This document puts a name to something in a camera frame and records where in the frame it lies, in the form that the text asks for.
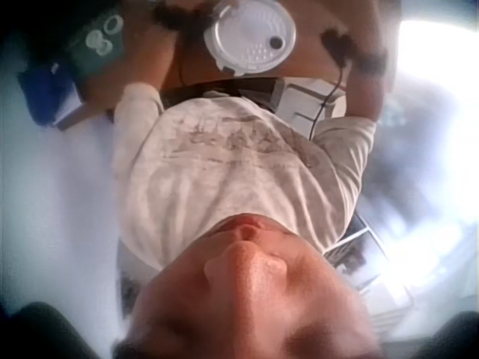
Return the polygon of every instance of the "man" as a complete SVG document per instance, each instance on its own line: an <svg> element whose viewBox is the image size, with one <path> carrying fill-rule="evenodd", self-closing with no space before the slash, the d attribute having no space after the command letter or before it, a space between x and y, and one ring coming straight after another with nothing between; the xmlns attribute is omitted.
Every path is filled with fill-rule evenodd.
<svg viewBox="0 0 479 359"><path fill-rule="evenodd" d="M368 20L343 18L357 49L381 58L375 8L353 3ZM163 111L158 89L178 37L170 27L142 38L115 113L122 238L161 271L116 356L376 358L360 300L321 254L353 214L383 74L355 61L346 117L321 121L311 142L247 99Z"/></svg>

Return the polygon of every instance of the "white plastic lid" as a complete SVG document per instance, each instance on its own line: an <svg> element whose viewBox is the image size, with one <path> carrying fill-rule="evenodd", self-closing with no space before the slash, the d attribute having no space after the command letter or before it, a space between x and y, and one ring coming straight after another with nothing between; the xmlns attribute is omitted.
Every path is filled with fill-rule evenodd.
<svg viewBox="0 0 479 359"><path fill-rule="evenodd" d="M235 76L262 73L278 66L293 51L296 26L290 14L274 0L240 0L226 6L204 39L220 70Z"/></svg>

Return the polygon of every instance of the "cable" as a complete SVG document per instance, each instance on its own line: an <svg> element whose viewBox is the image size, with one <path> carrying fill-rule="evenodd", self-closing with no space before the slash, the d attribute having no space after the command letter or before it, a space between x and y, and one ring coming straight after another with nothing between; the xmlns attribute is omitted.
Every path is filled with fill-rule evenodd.
<svg viewBox="0 0 479 359"><path fill-rule="evenodd" d="M343 67L339 67L339 78L338 82L336 82L336 85L333 87L331 92L329 93L328 96L324 99L323 103L321 104L320 112L317 114L316 118L313 121L313 126L311 126L311 131L309 132L309 141L313 139L313 134L314 130L316 129L316 124L317 121L320 119L321 114L323 113L324 108L326 107L326 104L328 103L329 99L331 96L336 92L336 90L339 88L341 85L341 82L343 81Z"/></svg>

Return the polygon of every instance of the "white t-shirt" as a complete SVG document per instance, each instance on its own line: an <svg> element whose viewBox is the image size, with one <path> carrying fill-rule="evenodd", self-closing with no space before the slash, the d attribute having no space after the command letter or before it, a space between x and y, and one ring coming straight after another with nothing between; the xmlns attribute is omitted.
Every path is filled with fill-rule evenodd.
<svg viewBox="0 0 479 359"><path fill-rule="evenodd" d="M157 90L129 85L115 112L121 238L162 269L214 224L247 212L322 253L353 215L375 129L365 118L324 120L310 142L247 99L163 111Z"/></svg>

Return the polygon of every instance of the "skin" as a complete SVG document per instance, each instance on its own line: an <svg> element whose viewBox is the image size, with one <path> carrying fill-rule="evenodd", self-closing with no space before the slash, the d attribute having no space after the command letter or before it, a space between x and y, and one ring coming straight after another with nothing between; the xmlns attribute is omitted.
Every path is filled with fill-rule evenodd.
<svg viewBox="0 0 479 359"><path fill-rule="evenodd" d="M188 8L199 2L168 0ZM325 0L325 5L334 13L339 2L344 0ZM338 17L350 24L350 35L363 53L380 55L373 1L353 2L357 8L350 13L362 13L370 20L367 26L352 15ZM160 89L177 38L152 25L129 55L131 81ZM362 74L353 64L346 90L347 116L378 119L382 78ZM303 359L380 354L359 298L323 257L271 218L244 214L218 223L142 290L117 356Z"/></svg>

